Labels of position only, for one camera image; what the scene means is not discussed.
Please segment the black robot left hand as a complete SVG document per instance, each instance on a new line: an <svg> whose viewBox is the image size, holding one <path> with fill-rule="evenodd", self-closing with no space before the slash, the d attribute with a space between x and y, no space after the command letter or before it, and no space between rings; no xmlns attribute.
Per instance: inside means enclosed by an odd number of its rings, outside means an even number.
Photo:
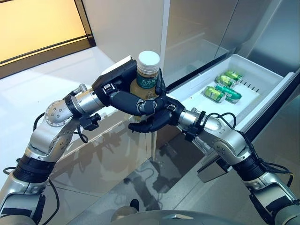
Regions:
<svg viewBox="0 0 300 225"><path fill-rule="evenodd" d="M151 115L157 106L154 100L143 100L130 93L130 84L136 78L136 61L128 56L121 65L101 75L92 84L93 93L104 106L113 106L135 116Z"/></svg>

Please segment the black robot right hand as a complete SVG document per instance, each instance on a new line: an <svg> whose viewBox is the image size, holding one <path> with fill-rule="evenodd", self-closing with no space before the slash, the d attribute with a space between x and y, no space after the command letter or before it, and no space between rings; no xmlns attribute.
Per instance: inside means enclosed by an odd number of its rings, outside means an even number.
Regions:
<svg viewBox="0 0 300 225"><path fill-rule="evenodd" d="M130 123L128 128L131 131L149 133L158 131L165 125L178 125L180 114L185 107L180 101L166 95L161 69L158 71L155 92L158 94L157 98L145 100L138 105L140 111L145 110L143 114L147 118L138 123Z"/></svg>

